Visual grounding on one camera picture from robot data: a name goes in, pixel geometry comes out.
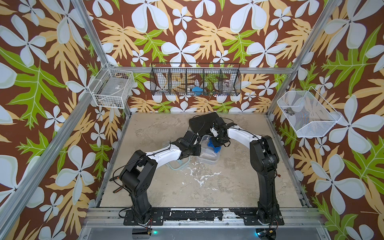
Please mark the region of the teal-rimmed lunch box lid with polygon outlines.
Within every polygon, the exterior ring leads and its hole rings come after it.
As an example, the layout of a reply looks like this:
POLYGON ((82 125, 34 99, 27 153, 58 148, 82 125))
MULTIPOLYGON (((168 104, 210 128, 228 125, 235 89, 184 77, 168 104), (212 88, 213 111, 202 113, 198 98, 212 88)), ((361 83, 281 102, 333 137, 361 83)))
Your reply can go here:
POLYGON ((187 157, 181 160, 175 160, 171 161, 165 164, 169 169, 173 171, 179 171, 187 168, 189 166, 189 163, 191 161, 191 157, 187 157))

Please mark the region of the blue microfiber cloth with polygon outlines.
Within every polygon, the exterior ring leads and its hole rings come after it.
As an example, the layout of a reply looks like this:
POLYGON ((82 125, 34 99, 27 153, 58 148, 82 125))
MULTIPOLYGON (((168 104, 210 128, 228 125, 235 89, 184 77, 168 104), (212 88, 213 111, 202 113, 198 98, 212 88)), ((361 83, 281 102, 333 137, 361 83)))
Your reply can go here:
POLYGON ((219 145, 215 137, 210 137, 208 147, 212 148, 214 152, 219 152, 221 150, 221 145, 219 145))

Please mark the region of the clear lunch box container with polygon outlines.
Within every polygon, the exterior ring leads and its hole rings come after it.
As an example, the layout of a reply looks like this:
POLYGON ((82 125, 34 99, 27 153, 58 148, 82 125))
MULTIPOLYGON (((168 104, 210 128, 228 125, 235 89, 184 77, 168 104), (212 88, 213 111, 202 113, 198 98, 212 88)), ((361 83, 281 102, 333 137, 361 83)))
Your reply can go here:
POLYGON ((208 165, 215 165, 218 163, 221 148, 222 147, 214 147, 211 136, 204 135, 200 141, 201 145, 201 153, 197 156, 197 160, 201 163, 208 165))

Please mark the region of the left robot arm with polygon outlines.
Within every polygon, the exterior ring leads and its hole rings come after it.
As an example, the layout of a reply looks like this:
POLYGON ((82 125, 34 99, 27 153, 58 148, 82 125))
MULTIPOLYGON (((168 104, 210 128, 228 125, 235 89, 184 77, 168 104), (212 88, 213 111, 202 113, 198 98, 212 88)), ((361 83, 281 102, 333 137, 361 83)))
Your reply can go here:
POLYGON ((183 137, 170 142, 160 150, 147 153, 141 150, 135 151, 128 163, 121 167, 118 179, 122 182, 122 189, 126 190, 131 198, 134 222, 144 225, 151 219, 152 205, 147 190, 156 170, 172 161, 199 156, 201 154, 199 138, 194 132, 187 131, 183 137))

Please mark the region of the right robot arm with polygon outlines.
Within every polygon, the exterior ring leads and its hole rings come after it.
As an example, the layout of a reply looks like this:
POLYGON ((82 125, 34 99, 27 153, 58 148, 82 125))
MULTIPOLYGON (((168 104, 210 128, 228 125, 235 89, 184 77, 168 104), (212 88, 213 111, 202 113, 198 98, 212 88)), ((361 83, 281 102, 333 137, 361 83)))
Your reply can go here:
POLYGON ((237 124, 226 123, 223 118, 214 117, 210 126, 214 147, 220 147, 231 140, 249 148, 250 164, 257 172, 259 183, 259 200, 256 217, 261 225, 283 225, 284 220, 276 197, 275 179, 278 175, 279 156, 270 136, 259 136, 237 124))

